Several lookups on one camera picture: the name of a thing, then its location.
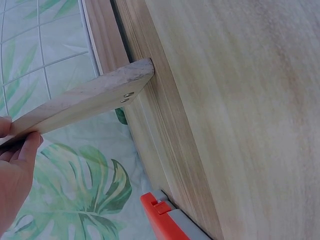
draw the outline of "wood grain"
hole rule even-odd
[[[146,0],[226,240],[320,239],[320,4]]]
[[[129,64],[110,0],[82,0],[82,4],[100,74]]]
[[[126,37],[134,59],[151,57],[155,77],[138,96],[170,186],[172,199],[207,233],[224,239],[215,204],[201,164],[183,103],[166,55],[144,0],[117,0]],[[146,159],[151,181],[158,160]]]
[[[199,164],[198,150],[147,6],[144,0],[117,0],[115,3],[132,57],[135,60],[151,57],[156,69],[150,83],[125,107],[132,136],[152,186],[163,189],[211,236],[223,239],[213,198]],[[94,9],[87,9],[89,17],[98,15],[106,21],[111,17],[95,14]],[[108,44],[100,42],[101,28],[105,28],[104,24],[91,31],[91,41],[95,42],[97,59],[107,61]],[[121,41],[118,31],[107,36],[107,41]],[[123,51],[124,48],[119,49],[119,54],[126,63],[128,58]],[[101,64],[101,68],[110,70],[108,65]]]
[[[64,92],[15,120],[2,147],[32,132],[41,134],[130,104],[154,75],[149,58],[106,73]]]

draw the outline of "white grid pattern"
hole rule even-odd
[[[84,55],[84,54],[87,54],[89,53],[90,56],[91,56],[91,60],[92,60],[92,66],[93,66],[93,69],[94,69],[94,72],[96,75],[97,74],[97,65],[95,64],[95,61],[94,61],[94,54],[93,54],[93,50],[92,50],[92,46],[91,46],[91,42],[90,42],[90,38],[89,38],[89,34],[88,34],[88,30],[87,30],[87,24],[86,24],[86,20],[84,18],[84,10],[83,10],[83,6],[82,6],[82,1],[79,0],[79,10],[80,10],[80,13],[77,12],[77,13],[74,13],[74,14],[70,14],[70,15],[66,15],[66,16],[63,16],[63,17],[60,17],[60,18],[57,18],[57,19],[53,19],[53,20],[50,20],[50,21],[46,21],[46,22],[43,22],[43,23],[40,23],[40,0],[37,0],[37,25],[33,26],[33,27],[30,27],[28,29],[25,29],[23,30],[22,32],[18,33],[18,34],[15,34],[14,36],[11,36],[9,37],[8,39],[6,40],[3,40],[3,30],[4,30],[4,21],[5,21],[5,15],[6,15],[6,12],[8,12],[9,10],[12,10],[13,8],[16,8],[18,6],[20,6],[21,4],[24,4],[26,3],[26,1],[24,2],[21,2],[13,7],[10,7],[8,9],[6,9],[6,5],[7,5],[7,0],[5,0],[5,3],[4,3],[4,11],[3,12],[0,12],[0,14],[3,14],[2,15],[2,25],[1,25],[1,38],[0,38],[0,59],[1,59],[1,87],[2,87],[2,92],[3,92],[3,101],[4,101],[4,106],[5,106],[5,111],[6,111],[6,114],[9,115],[9,109],[8,109],[8,101],[7,101],[7,98],[6,98],[6,89],[5,89],[5,86],[8,85],[8,84],[11,84],[12,82],[20,79],[20,78],[23,78],[33,72],[36,72],[38,70],[41,70],[43,69],[43,73],[44,73],[44,80],[45,80],[45,85],[46,85],[46,90],[47,90],[47,94],[48,94],[48,97],[49,99],[51,100],[52,97],[51,97],[51,91],[50,91],[50,87],[49,87],[49,83],[48,83],[48,77],[47,77],[47,70],[46,70],[46,67],[48,66],[51,66],[53,64],[56,64],[56,63],[59,63],[59,62],[62,62],[62,61],[65,61],[67,59],[71,59],[71,58],[75,58],[77,56],[80,56],[80,55]],[[76,53],[76,54],[73,54],[73,55],[70,55],[70,56],[67,56],[67,57],[64,57],[64,58],[61,58],[61,59],[58,59],[56,61],[53,61],[53,62],[50,62],[50,63],[47,63],[45,64],[45,61],[44,61],[44,53],[43,53],[43,46],[42,46],[42,37],[41,37],[41,26],[43,25],[46,25],[46,24],[49,24],[49,23],[52,23],[52,22],[55,22],[55,21],[58,21],[58,20],[61,20],[61,19],[64,19],[64,18],[68,18],[68,17],[71,17],[71,16],[75,16],[75,15],[81,15],[81,20],[82,20],[82,25],[84,27],[84,33],[85,33],[85,37],[86,37],[86,41],[87,41],[87,47],[88,47],[88,50],[87,51],[83,51],[83,52],[79,52],[79,53]],[[3,70],[3,44],[28,32],[28,31],[31,31],[33,29],[36,29],[38,30],[38,42],[39,42],[39,48],[40,48],[40,54],[41,54],[41,61],[42,61],[42,65],[39,66],[39,67],[36,67],[34,69],[31,69],[30,71],[26,72],[25,74],[23,75],[20,75],[12,80],[9,80],[7,82],[5,82],[4,80],[4,70]]]

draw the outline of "green leaf print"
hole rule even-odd
[[[116,108],[115,114],[116,114],[116,117],[118,118],[120,123],[122,123],[124,125],[128,125],[125,113],[122,108]]]
[[[47,0],[43,4],[39,6],[39,14],[42,14],[43,12],[47,11],[57,3],[59,3],[61,0]],[[38,16],[38,9],[33,10],[30,12],[25,19],[33,19]]]
[[[16,41],[14,39],[9,41],[8,47],[4,51],[3,56],[3,81],[9,81],[10,73],[14,64],[14,56],[16,51]]]
[[[22,59],[22,61],[19,63],[17,70],[13,74],[13,79],[18,78],[19,76],[22,76],[27,73],[27,71],[30,68],[31,63],[33,62],[36,52],[37,52],[38,45],[35,44],[33,47],[29,49],[25,57]],[[16,42],[15,39],[12,39],[8,47],[4,50],[4,56],[3,56],[3,79],[4,82],[8,82],[10,78],[10,74],[13,70],[13,63],[14,63],[14,55],[16,51]],[[9,101],[12,96],[17,91],[18,87],[20,86],[21,79],[17,79],[14,82],[10,83],[6,90],[5,90],[5,96],[7,101]],[[13,113],[12,117],[14,117],[18,112],[17,110],[21,109],[23,107],[23,104],[27,102],[29,97],[31,96],[31,93],[33,92],[34,87],[33,84],[27,89],[26,93],[18,100],[19,103],[14,104],[13,109],[9,109],[10,113]],[[0,95],[0,110],[2,110],[5,107],[4,97],[1,94]]]
[[[77,3],[78,3],[78,0],[67,0],[59,9],[59,11],[56,13],[56,15],[54,16],[54,19],[60,18],[63,15],[66,15]]]
[[[44,13],[45,11],[51,9],[56,4],[60,3],[62,0],[47,0],[43,4],[39,6],[39,14]],[[54,19],[60,18],[63,15],[66,15],[70,10],[73,9],[73,7],[78,3],[78,0],[66,0],[65,3],[60,7],[60,9],[57,11],[56,15],[54,16]],[[33,19],[38,16],[38,9],[34,9],[32,12],[30,12],[27,16],[25,16],[25,19]]]
[[[132,187],[123,166],[111,162],[114,169],[90,145],[78,151],[60,143],[47,146],[37,156],[29,197],[5,237],[119,239],[123,226],[106,216],[122,210]]]
[[[28,99],[31,97],[32,93],[34,92],[39,79],[37,78],[33,83],[27,88],[26,92],[14,103],[14,105],[9,109],[9,114],[12,118],[14,118],[23,106],[26,104]]]

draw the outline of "finger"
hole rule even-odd
[[[10,158],[10,162],[11,162],[12,160],[17,160],[17,159],[19,158],[20,152],[21,152],[21,146],[20,146],[20,148],[19,148],[17,151],[15,151],[15,153],[12,155],[12,157]]]
[[[17,160],[12,160],[12,163],[26,168],[29,173],[33,173],[37,150],[42,141],[43,139],[38,132],[30,133],[21,148]]]
[[[12,158],[12,156],[15,154],[16,151],[19,150],[20,147],[21,147],[20,145],[16,145],[16,146],[13,146],[12,148],[10,148],[9,150],[4,151],[0,155],[0,161],[9,162],[10,159]]]
[[[4,138],[9,134],[12,119],[10,116],[0,116],[0,138]]]

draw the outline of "wooden stick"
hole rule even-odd
[[[15,120],[0,145],[6,147],[31,132],[44,134],[128,105],[153,75],[152,61],[146,58],[81,84]]]

